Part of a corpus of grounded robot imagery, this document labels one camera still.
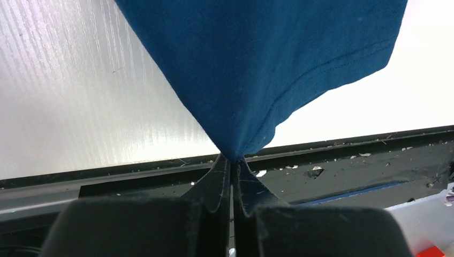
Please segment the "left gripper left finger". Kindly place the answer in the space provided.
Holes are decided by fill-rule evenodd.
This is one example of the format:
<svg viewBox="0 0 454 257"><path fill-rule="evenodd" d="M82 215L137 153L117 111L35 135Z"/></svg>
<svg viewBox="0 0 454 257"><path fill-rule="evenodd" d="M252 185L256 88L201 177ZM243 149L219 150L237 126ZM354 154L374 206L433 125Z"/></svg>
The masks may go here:
<svg viewBox="0 0 454 257"><path fill-rule="evenodd" d="M40 256L228 256L230 162L178 198L106 196L69 204Z"/></svg>

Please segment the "navy blue printed t-shirt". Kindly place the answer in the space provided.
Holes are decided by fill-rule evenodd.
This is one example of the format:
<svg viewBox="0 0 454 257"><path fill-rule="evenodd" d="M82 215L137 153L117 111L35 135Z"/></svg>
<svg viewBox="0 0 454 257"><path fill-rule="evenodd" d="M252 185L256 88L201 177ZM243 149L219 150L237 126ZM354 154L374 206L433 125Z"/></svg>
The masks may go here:
<svg viewBox="0 0 454 257"><path fill-rule="evenodd" d="M182 104L234 162L325 92L387 66L406 1L117 1Z"/></svg>

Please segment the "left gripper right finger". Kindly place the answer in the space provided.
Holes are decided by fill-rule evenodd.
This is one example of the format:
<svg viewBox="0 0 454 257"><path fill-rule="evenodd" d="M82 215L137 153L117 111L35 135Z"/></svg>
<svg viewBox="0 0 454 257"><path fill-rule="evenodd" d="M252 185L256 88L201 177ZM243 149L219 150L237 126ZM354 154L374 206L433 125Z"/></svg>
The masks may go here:
<svg viewBox="0 0 454 257"><path fill-rule="evenodd" d="M301 207L278 198L244 160L232 166L236 256L411 256L385 210Z"/></svg>

